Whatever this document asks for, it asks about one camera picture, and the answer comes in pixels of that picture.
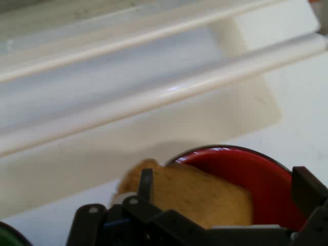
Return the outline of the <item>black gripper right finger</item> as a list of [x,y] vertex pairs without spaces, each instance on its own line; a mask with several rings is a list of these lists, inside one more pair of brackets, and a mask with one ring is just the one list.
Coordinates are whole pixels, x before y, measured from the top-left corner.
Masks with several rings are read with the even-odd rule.
[[327,187],[306,167],[293,167],[292,198],[305,223],[291,245],[327,245]]

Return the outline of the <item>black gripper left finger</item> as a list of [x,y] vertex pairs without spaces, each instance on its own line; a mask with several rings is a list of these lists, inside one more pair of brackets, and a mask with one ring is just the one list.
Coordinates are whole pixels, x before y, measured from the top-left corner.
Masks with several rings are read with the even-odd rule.
[[76,210],[67,245],[201,245],[201,228],[174,210],[153,204],[153,170],[143,169],[135,195],[107,209],[94,203]]

